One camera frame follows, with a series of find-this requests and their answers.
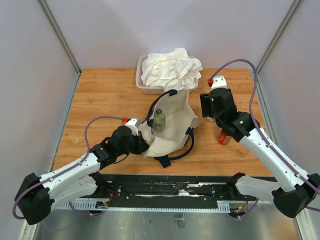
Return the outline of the red soda can back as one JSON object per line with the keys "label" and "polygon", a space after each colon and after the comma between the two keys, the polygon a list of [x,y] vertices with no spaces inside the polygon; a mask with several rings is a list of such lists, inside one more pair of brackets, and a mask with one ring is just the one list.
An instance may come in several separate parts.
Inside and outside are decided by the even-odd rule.
{"label": "red soda can back", "polygon": [[221,130],[218,135],[217,141],[222,145],[227,145],[231,139],[232,139],[231,136],[229,136],[227,133]]}

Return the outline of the red soda can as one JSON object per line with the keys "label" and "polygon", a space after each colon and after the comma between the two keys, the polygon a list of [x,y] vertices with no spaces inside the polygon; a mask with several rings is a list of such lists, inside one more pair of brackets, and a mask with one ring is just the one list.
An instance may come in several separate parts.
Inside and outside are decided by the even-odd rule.
{"label": "red soda can", "polygon": [[215,119],[211,115],[208,115],[205,119],[207,121],[209,121],[209,122],[214,122],[215,121]]}
{"label": "red soda can", "polygon": [[222,145],[227,145],[231,139],[232,139],[231,136],[229,136],[227,133],[221,130],[218,135],[217,141]]}

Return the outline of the beige canvas tote bag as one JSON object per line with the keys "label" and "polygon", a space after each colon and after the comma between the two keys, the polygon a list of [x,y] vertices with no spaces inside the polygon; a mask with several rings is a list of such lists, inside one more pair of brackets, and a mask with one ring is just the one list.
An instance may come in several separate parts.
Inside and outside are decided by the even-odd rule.
{"label": "beige canvas tote bag", "polygon": [[[145,120],[138,127],[144,141],[149,145],[145,157],[159,161],[163,168],[174,160],[187,156],[195,145],[194,129],[200,119],[189,105],[189,90],[169,90],[160,95],[150,106]],[[164,130],[155,129],[156,110],[165,116]]]}

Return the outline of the red soda can front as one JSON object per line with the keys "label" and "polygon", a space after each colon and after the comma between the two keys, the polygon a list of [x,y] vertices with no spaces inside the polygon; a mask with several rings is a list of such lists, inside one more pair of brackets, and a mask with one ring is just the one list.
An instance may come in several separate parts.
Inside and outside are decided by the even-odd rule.
{"label": "red soda can front", "polygon": [[209,122],[214,122],[215,121],[215,119],[211,115],[208,115],[205,119],[207,121],[209,121]]}

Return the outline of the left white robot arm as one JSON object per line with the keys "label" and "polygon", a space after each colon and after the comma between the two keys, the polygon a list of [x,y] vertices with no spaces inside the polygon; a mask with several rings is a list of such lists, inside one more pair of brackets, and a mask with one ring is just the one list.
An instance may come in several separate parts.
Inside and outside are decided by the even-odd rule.
{"label": "left white robot arm", "polygon": [[110,137],[91,147],[85,155],[64,167],[37,176],[27,175],[14,198],[16,219],[35,225],[44,220],[56,207],[73,199],[94,195],[101,198],[107,185],[96,177],[100,170],[118,162],[120,156],[140,155],[149,148],[142,133],[133,133],[128,126],[119,126]]}

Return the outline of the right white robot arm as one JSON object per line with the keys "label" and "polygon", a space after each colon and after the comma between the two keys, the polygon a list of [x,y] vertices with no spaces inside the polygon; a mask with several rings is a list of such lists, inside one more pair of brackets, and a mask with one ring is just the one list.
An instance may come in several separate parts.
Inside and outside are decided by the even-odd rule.
{"label": "right white robot arm", "polygon": [[273,203],[286,217],[295,218],[316,198],[319,174],[300,168],[270,140],[250,113],[238,111],[229,88],[212,89],[199,97],[202,116],[213,118],[224,133],[250,150],[275,177],[275,181],[267,181],[239,172],[228,181],[226,193],[230,199],[252,196]]}

